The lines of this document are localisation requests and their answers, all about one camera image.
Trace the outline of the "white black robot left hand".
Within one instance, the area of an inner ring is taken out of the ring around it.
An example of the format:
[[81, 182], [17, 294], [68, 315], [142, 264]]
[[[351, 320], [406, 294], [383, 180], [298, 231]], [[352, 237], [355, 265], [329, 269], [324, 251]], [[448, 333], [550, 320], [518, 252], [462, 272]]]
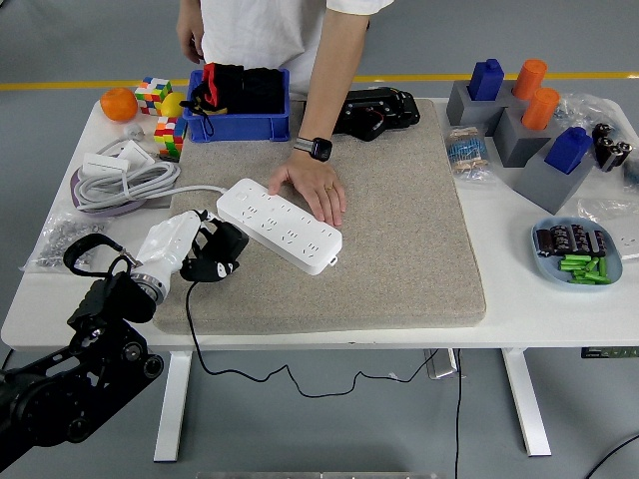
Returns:
[[249, 237], [208, 211], [190, 210], [149, 230], [132, 272], [139, 284], [169, 289], [171, 276], [186, 281], [217, 282], [238, 267]]

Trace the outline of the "person's left hand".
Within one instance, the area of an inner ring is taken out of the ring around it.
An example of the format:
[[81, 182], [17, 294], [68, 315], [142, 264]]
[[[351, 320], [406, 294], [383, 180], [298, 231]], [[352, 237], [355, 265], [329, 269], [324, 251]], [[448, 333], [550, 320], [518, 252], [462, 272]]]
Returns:
[[277, 195], [284, 183], [291, 184], [321, 222], [338, 228], [346, 211], [345, 190], [335, 170], [313, 159], [309, 153], [293, 149], [269, 180], [270, 195]]

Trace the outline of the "person's right hand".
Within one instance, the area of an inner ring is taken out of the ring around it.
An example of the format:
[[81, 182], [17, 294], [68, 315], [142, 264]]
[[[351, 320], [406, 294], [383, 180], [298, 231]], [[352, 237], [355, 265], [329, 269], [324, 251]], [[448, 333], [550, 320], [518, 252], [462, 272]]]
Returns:
[[182, 19], [176, 26], [178, 41], [184, 56], [194, 64], [204, 60], [202, 38], [204, 27], [201, 22]]

